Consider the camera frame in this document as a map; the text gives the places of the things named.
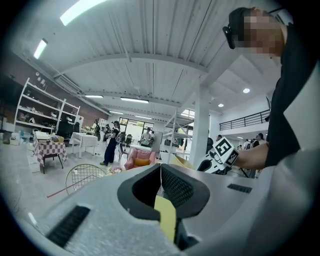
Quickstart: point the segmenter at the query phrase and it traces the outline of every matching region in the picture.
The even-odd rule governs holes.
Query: round wire rack
[[[103,169],[93,164],[79,164],[73,167],[65,178],[65,190],[68,195],[93,180],[106,176]]]

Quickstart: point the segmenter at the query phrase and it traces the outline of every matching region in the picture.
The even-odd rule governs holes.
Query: recessed light
[[[63,25],[68,25],[72,20],[74,20],[79,15],[83,14],[85,11],[91,9],[92,7],[104,2],[106,0],[80,0],[72,5],[64,14],[60,17]]]
[[[136,115],[135,117],[136,117],[136,118],[144,118],[144,119],[152,119],[152,118],[150,118],[150,117],[140,116],[140,115]]]
[[[33,57],[35,57],[36,59],[39,59],[40,55],[42,54],[42,52],[44,51],[44,49],[46,48],[48,42],[43,38],[38,47],[36,48]]]
[[[128,101],[128,102],[149,103],[149,100],[147,99],[138,99],[138,98],[121,97],[121,100]]]
[[[109,111],[110,113],[114,113],[114,114],[120,114],[120,115],[123,115],[124,113],[121,113],[121,112],[117,112],[117,111]]]
[[[87,98],[103,98],[102,95],[84,95]]]

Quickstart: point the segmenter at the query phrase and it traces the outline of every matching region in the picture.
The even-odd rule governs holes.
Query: pink armchair
[[[148,152],[148,151],[142,151],[139,149],[134,148],[129,160],[124,164],[124,168],[126,170],[130,170],[132,168],[140,167],[138,165],[135,165],[135,159],[149,159],[150,165],[153,165],[156,161],[156,152]]]

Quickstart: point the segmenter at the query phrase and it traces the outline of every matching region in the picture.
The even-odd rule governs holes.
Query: brick wall
[[[29,81],[33,85],[38,85],[40,83],[39,81],[37,81],[37,78],[38,78],[36,76],[37,70],[35,70],[32,66],[30,66],[28,63],[23,61],[13,52],[8,52],[6,56],[4,56],[4,58],[2,59],[0,72],[8,77],[13,76],[14,77],[13,80],[19,83],[21,86],[25,85],[28,78],[30,78]],[[62,100],[66,99],[68,103],[76,107],[80,106],[80,110],[78,114],[84,117],[82,126],[92,126],[95,119],[99,119],[99,118],[103,118],[105,120],[108,119],[107,114],[97,110],[96,108],[84,103],[80,99],[67,93],[66,91],[58,87],[56,84],[51,82],[49,79],[44,77],[42,74],[40,74],[40,76],[45,79],[45,83],[47,84],[46,92],[56,96],[59,99],[62,99]],[[37,95],[37,97],[39,98],[40,101],[48,105],[53,104],[53,101],[51,101],[51,99],[49,99],[48,97],[45,97],[41,94]],[[24,101],[23,106],[28,106],[31,103]],[[50,109],[45,106],[41,106],[36,103],[33,106],[36,106],[37,110],[39,111],[42,111],[47,114],[50,113]],[[65,106],[64,110],[67,112],[71,112],[72,109]],[[15,113],[16,113],[15,107],[8,106],[6,108],[5,115],[8,123],[14,122]]]

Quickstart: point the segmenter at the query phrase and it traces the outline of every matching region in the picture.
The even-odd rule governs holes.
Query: floor
[[[32,151],[27,150],[26,144],[19,146],[6,145],[0,143],[0,189],[1,194],[7,201],[9,209],[27,221],[28,213],[32,213],[35,219],[39,218],[53,205],[68,196],[64,190],[52,195],[66,187],[66,177],[68,172],[79,164],[93,164],[99,166],[104,160],[106,143],[99,142],[92,155],[92,148],[89,152],[82,152],[81,159],[76,152],[79,147],[74,147],[75,154],[72,154],[72,147],[67,147],[68,159],[62,162],[63,169],[57,157],[45,160],[45,174],[40,172],[38,163],[29,164],[32,159]],[[120,163],[118,162],[118,148],[115,150],[114,162],[112,167],[122,167],[127,161],[123,155]]]

